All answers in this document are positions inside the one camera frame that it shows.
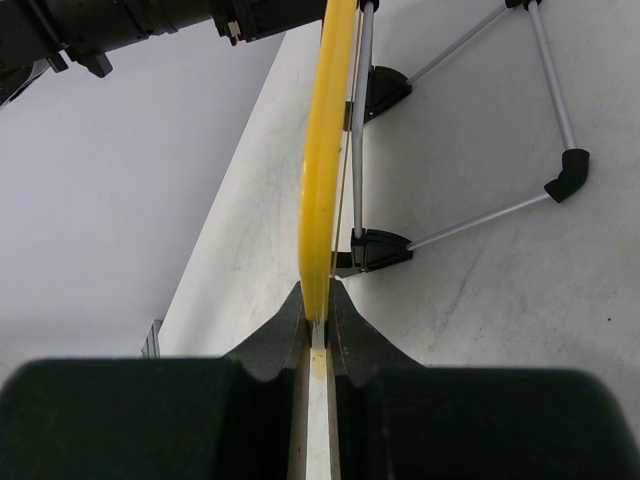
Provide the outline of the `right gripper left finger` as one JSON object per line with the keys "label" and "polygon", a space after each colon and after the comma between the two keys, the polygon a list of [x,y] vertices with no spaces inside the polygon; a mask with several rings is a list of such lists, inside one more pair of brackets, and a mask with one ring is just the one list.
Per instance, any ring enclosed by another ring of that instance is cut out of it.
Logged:
{"label": "right gripper left finger", "polygon": [[1,390],[5,479],[302,479],[306,322],[294,288],[220,357],[42,359]]}

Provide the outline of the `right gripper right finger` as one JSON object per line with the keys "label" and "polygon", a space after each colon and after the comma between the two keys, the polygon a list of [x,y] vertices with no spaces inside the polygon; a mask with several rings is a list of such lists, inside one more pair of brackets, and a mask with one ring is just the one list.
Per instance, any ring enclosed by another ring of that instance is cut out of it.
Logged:
{"label": "right gripper right finger", "polygon": [[422,365],[359,314],[340,281],[329,314],[333,478],[638,477],[638,444],[595,376]]}

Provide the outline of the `yellow framed whiteboard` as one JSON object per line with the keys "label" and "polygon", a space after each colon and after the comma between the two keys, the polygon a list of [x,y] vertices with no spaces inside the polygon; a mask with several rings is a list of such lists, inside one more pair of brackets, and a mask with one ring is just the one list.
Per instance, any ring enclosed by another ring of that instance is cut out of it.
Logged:
{"label": "yellow framed whiteboard", "polygon": [[301,404],[295,409],[302,424],[294,436],[301,456],[295,475],[298,479],[331,476],[326,343],[343,127],[358,39],[357,18],[357,2],[327,3],[307,118],[297,242],[302,295],[298,316],[306,342],[297,378]]}

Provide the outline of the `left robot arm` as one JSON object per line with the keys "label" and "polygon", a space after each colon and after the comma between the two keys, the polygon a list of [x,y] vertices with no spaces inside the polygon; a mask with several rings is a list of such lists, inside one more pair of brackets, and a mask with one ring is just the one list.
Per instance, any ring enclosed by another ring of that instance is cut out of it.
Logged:
{"label": "left robot arm", "polygon": [[323,18],[323,1],[42,0],[1,4],[1,103],[47,70],[76,62],[98,78],[109,52],[211,21],[232,44],[253,42]]}

